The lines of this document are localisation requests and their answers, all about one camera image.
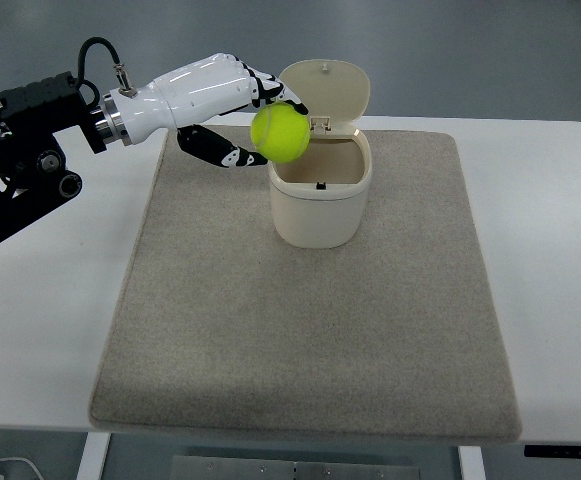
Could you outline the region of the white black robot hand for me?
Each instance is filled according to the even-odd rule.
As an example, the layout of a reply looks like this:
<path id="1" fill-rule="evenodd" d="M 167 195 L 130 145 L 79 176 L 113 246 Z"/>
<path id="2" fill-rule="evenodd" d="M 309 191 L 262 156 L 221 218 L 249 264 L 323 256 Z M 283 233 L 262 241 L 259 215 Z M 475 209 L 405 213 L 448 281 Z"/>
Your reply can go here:
<path id="1" fill-rule="evenodd" d="M 305 117 L 307 107 L 277 77 L 259 72 L 237 57 L 217 53 L 163 74 L 131 95 L 110 92 L 126 144 L 146 140 L 159 129 L 177 133 L 185 153 L 220 168 L 260 166 L 268 159 L 234 145 L 202 124 L 249 105 L 281 103 Z"/>

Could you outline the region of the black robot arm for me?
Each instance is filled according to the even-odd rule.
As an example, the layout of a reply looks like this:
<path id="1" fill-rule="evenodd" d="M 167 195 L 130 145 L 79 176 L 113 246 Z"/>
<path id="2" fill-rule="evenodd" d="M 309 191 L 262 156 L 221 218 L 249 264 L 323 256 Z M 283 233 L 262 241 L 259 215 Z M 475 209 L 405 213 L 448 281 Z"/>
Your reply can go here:
<path id="1" fill-rule="evenodd" d="M 0 93 L 0 243 L 76 198 L 82 179 L 67 168 L 57 132 L 77 126 L 95 153 L 106 149 L 95 109 L 69 72 Z"/>

